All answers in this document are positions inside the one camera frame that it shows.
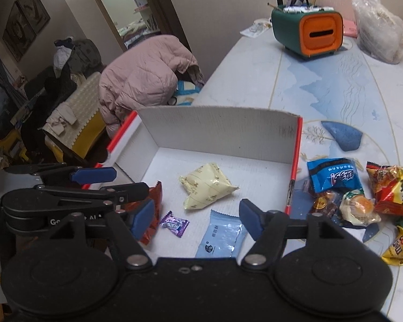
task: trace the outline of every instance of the puffer jacket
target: puffer jacket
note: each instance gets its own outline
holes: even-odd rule
[[[172,35],[151,37],[110,63],[99,82],[100,111],[108,135],[116,134],[132,110],[165,105],[177,87],[175,71],[183,74],[189,67],[190,76],[203,84],[197,60]]]

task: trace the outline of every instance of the red snack wrapper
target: red snack wrapper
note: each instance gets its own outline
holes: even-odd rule
[[[368,162],[366,170],[379,213],[403,216],[403,167]]]
[[[154,212],[154,219],[152,220],[151,224],[147,228],[146,232],[143,234],[141,238],[141,242],[144,245],[147,245],[152,237],[157,232],[159,223],[160,223],[160,214],[161,214],[161,201],[163,200],[163,188],[161,186],[161,182],[159,181],[156,186],[153,188],[149,188],[149,196],[148,198],[154,200],[155,203],[155,212]],[[136,209],[142,201],[137,202],[130,202],[123,205],[123,208],[126,211],[132,211]]]

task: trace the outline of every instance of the cardboard box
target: cardboard box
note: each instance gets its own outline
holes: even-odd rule
[[[89,188],[162,182],[161,216],[171,210],[190,223],[182,238],[160,228],[149,250],[162,257],[194,257],[211,209],[239,215],[242,198],[265,211],[286,210],[297,172],[302,118],[280,111],[212,106],[152,107],[138,114],[128,117],[108,147],[110,155],[103,166],[114,166],[117,179]],[[186,211],[183,202],[188,194],[178,178],[209,162],[216,162],[240,189],[202,210]],[[253,244],[248,235],[238,259]]]

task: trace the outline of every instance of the door frame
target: door frame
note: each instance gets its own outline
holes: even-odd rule
[[[147,0],[162,34],[175,35],[189,51],[188,40],[171,0]]]
[[[119,43],[119,46],[121,47],[121,49],[124,52],[127,51],[127,47],[125,46],[123,39],[119,35],[119,32],[116,29],[116,26],[112,21],[112,18],[110,17],[109,13],[107,12],[106,7],[104,7],[102,0],[95,0],[95,2],[97,3],[97,6],[100,8],[102,15],[103,15],[104,19],[106,20],[106,23],[108,24],[110,30],[112,31],[113,36],[115,36],[117,42]]]

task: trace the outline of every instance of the pen holder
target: pen holder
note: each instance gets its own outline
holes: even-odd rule
[[[335,11],[285,13],[284,5],[272,11],[276,40],[286,48],[309,58],[334,53],[343,42],[343,19]]]

